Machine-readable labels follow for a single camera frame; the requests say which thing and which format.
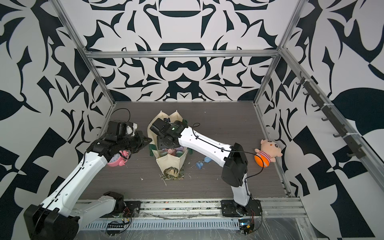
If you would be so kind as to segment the cream canvas tote bag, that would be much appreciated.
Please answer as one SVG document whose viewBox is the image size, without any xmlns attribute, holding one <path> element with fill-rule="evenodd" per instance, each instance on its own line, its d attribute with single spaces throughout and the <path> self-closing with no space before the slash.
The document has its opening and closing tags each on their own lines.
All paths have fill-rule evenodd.
<svg viewBox="0 0 384 240">
<path fill-rule="evenodd" d="M 171 115 L 168 115 L 162 111 L 153 118 L 153 120 L 150 122 L 150 124 L 147 127 L 147 133 L 148 137 L 152 139 L 150 142 L 150 155 L 154 156 L 156 158 L 156 162 L 162 171 L 162 178 L 163 180 L 180 180 L 184 178 L 184 162 L 187 158 L 189 150 L 184 147 L 183 155 L 181 157 L 177 157 L 176 154 L 169 155 L 167 153 L 168 149 L 157 149 L 157 141 L 156 141 L 156 135 L 150 130 L 150 126 L 152 123 L 157 119 L 160 118 L 162 120 L 165 120 L 166 122 L 173 123 L 174 121 L 181 121 L 184 122 L 185 120 L 183 117 L 178 113 L 178 111 L 175 111 Z"/>
</svg>

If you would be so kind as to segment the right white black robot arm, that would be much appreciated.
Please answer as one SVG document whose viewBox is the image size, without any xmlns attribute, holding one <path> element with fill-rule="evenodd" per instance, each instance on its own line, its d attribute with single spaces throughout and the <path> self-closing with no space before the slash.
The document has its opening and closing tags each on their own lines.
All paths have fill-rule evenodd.
<svg viewBox="0 0 384 240">
<path fill-rule="evenodd" d="M 250 200 L 250 192 L 245 178 L 248 173 L 248 160 L 240 144 L 233 146 L 210 139 L 197 131 L 195 127 L 175 121 L 167 123 L 158 118 L 150 126 L 166 147 L 186 147 L 210 158 L 222 167 L 222 180 L 231 186 L 234 202 L 245 207 Z"/>
</svg>

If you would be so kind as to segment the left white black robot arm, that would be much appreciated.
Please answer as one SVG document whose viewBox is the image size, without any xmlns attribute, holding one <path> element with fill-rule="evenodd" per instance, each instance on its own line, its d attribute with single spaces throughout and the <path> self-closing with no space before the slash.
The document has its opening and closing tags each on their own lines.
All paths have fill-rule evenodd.
<svg viewBox="0 0 384 240">
<path fill-rule="evenodd" d="M 28 235 L 32 240 L 72 240 L 79 230 L 96 219 L 122 213 L 124 197 L 107 192 L 80 210 L 74 210 L 80 196 L 101 169 L 115 156 L 128 160 L 152 140 L 131 122 L 110 121 L 106 133 L 91 143 L 83 159 L 70 175 L 40 205 L 24 212 Z"/>
</svg>

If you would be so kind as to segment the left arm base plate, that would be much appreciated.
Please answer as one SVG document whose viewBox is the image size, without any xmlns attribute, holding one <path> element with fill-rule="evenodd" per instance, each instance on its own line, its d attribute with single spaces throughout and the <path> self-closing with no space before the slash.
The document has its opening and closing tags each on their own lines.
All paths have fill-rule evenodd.
<svg viewBox="0 0 384 240">
<path fill-rule="evenodd" d="M 124 201 L 122 217 L 124 219 L 138 217 L 141 211 L 141 203 L 141 201 Z"/>
</svg>

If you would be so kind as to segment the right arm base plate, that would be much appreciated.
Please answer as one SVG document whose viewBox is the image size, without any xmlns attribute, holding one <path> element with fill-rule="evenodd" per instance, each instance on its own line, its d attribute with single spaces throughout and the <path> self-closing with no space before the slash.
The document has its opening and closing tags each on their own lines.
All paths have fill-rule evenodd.
<svg viewBox="0 0 384 240">
<path fill-rule="evenodd" d="M 254 199 L 250 199 L 245 207 L 237 204 L 234 200 L 221 200 L 221 208 L 222 215 L 227 218 L 241 218 L 262 215 L 261 202 Z"/>
</svg>

